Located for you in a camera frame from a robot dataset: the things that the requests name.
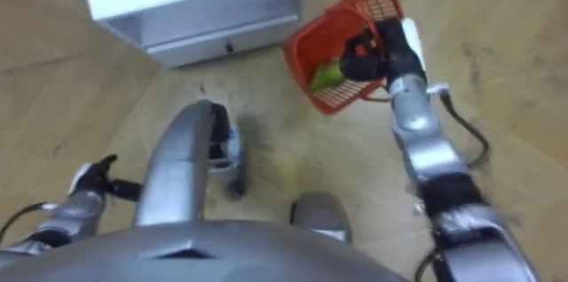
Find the white drawer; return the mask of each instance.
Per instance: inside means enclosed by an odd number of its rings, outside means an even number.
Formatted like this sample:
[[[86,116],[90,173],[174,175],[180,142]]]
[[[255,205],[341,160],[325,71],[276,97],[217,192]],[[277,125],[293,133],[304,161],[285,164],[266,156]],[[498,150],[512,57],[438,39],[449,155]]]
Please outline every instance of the white drawer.
[[[257,22],[149,47],[147,52],[169,67],[213,59],[239,51],[280,43],[296,29],[297,15]]]

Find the plastic basket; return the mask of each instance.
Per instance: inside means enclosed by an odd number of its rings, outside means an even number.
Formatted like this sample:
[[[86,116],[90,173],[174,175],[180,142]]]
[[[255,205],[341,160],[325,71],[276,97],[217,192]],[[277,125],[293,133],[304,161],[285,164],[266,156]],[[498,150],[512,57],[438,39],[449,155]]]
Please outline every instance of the plastic basket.
[[[284,44],[288,66],[312,103],[324,114],[335,114],[347,105],[363,98],[383,86],[383,81],[354,82],[345,80],[339,86],[319,91],[308,87],[320,64],[339,59],[345,41],[371,29],[381,49],[380,36],[373,26],[376,20],[404,17],[398,0],[342,0],[327,8],[326,12],[293,34]]]

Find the green object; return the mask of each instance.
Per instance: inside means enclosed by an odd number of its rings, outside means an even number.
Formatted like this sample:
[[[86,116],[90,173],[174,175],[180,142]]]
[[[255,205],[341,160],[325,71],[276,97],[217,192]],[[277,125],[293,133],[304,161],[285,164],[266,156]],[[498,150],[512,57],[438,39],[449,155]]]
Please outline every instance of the green object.
[[[331,64],[319,65],[316,74],[310,82],[310,90],[318,91],[325,88],[332,88],[345,80],[345,76],[341,72],[339,62]]]

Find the wooden floor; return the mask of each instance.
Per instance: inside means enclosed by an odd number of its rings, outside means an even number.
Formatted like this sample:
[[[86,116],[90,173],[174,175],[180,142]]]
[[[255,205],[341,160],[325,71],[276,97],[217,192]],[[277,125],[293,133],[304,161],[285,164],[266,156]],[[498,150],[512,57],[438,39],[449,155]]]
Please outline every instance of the wooden floor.
[[[307,0],[304,21],[337,0]],[[422,32],[430,80],[486,133],[476,179],[543,281],[568,281],[568,0],[401,0]],[[207,215],[286,221],[308,190],[339,196],[358,248],[409,276],[430,247],[389,127],[362,101],[324,117],[296,87],[279,48],[170,71],[90,22],[84,0],[0,0],[0,217],[61,200],[84,161],[118,153],[114,176],[142,180],[170,119],[199,98],[227,104],[249,147],[241,202],[212,180]],[[465,153],[475,142],[445,117]],[[103,232],[133,206],[111,201]],[[39,215],[9,233],[24,237]]]

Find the black wire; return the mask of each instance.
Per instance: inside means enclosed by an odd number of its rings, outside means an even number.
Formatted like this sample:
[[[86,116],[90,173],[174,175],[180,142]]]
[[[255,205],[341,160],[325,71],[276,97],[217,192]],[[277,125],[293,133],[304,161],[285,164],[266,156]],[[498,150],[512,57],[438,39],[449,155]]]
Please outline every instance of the black wire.
[[[21,216],[25,215],[26,213],[30,213],[33,211],[37,211],[37,210],[43,210],[43,206],[46,204],[47,202],[39,202],[39,203],[35,203],[33,205],[29,205],[27,207],[22,208],[20,211],[16,212],[14,215],[12,215],[8,221],[6,221],[6,223],[4,223],[4,225],[2,226],[2,229],[0,230],[0,246],[2,245],[2,241],[4,240],[4,235],[6,234],[6,232],[8,231],[8,228],[10,228],[10,226],[12,224],[14,224]]]
[[[436,248],[431,249],[420,261],[416,271],[414,272],[414,282],[421,282],[422,277],[426,269],[436,260],[438,256],[438,250]]]
[[[461,124],[463,128],[465,128],[473,137],[475,137],[479,143],[481,143],[481,152],[475,157],[472,161],[468,162],[469,168],[476,167],[479,163],[484,162],[491,150],[491,146],[489,145],[489,141],[485,138],[485,136],[479,131],[477,128],[473,127],[469,122],[463,119],[454,108],[454,103],[452,102],[452,98],[450,97],[450,93],[447,90],[444,90],[440,93],[440,100],[444,104],[447,112],[454,118],[458,123]]]

